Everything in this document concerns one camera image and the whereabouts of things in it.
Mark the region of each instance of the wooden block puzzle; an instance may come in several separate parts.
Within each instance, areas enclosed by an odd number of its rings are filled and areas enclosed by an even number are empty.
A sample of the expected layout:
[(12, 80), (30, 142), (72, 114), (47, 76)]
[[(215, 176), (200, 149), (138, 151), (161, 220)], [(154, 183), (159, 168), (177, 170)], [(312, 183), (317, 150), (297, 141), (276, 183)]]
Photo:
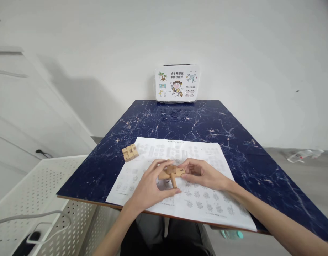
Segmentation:
[(171, 179), (172, 187), (177, 188), (175, 178), (180, 177), (184, 173), (185, 173), (184, 168), (177, 168), (176, 165), (170, 165), (167, 167), (166, 170), (160, 172), (160, 174), (158, 175), (158, 179), (159, 180)]
[(135, 157), (139, 156), (136, 145), (131, 144), (130, 146), (127, 146), (126, 148), (123, 148), (122, 153), (124, 155), (125, 162), (131, 161)]

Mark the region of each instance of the white door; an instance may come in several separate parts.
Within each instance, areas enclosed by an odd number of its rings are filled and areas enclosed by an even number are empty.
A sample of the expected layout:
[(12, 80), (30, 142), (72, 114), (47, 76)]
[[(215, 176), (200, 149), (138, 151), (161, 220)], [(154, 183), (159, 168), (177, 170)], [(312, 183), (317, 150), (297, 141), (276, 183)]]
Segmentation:
[(95, 142), (21, 53), (0, 53), (0, 199), (44, 155), (89, 154)]

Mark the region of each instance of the white box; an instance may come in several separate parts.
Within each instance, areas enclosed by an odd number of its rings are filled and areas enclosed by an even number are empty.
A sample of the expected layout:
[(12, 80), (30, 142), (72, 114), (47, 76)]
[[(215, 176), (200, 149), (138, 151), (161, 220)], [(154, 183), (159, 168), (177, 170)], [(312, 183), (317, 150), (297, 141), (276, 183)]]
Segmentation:
[(157, 68), (156, 100), (160, 102), (196, 101), (200, 75), (200, 67), (197, 65), (165, 65)]

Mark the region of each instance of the cartoon character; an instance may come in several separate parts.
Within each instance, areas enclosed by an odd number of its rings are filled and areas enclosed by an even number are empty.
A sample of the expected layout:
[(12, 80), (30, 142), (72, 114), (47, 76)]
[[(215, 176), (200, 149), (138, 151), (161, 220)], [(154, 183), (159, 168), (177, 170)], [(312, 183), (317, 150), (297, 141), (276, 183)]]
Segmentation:
[(183, 93), (181, 92), (181, 90), (179, 89), (181, 87), (183, 83), (180, 81), (174, 81), (171, 85), (171, 89), (172, 89), (172, 96), (174, 98), (178, 98), (178, 95), (183, 97)]

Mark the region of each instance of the white cable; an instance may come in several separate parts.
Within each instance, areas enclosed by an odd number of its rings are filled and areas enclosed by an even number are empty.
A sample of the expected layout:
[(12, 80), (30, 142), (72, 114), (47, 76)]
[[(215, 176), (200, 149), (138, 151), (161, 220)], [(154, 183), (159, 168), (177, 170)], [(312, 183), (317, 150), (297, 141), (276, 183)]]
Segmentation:
[(39, 224), (42, 224), (42, 223), (49, 223), (51, 224), (50, 222), (40, 222), (37, 224), (37, 226), (35, 227), (35, 229), (33, 230), (33, 232), (30, 233), (30, 235), (28, 236), (26, 242), (29, 243), (29, 244), (45, 244), (47, 243), (53, 236), (57, 235), (58, 233), (64, 231), (65, 229), (67, 229), (68, 227), (70, 227), (70, 225), (72, 224), (72, 220), (70, 219), (69, 215), (66, 214), (66, 213), (63, 213), (62, 211), (60, 210), (56, 210), (56, 211), (52, 211), (52, 212), (48, 212), (48, 213), (42, 213), (42, 214), (33, 214), (33, 215), (17, 215), (17, 216), (12, 216), (12, 217), (7, 217), (5, 219), (1, 219), (0, 220), (0, 224), (1, 223), (4, 223), (4, 222), (8, 222), (8, 221), (11, 221), (11, 220), (17, 220), (17, 219), (33, 219), (33, 218), (39, 218), (39, 217), (43, 217), (43, 216), (47, 216), (47, 215), (51, 215), (51, 214), (54, 214), (54, 213), (58, 213), (58, 214), (61, 214), (63, 216), (66, 216), (69, 220), (69, 225), (58, 230), (57, 232), (55, 232), (51, 237), (49, 237), (47, 240), (45, 241), (34, 241), (34, 240), (29, 240), (30, 236), (35, 232), (36, 228), (38, 227)]

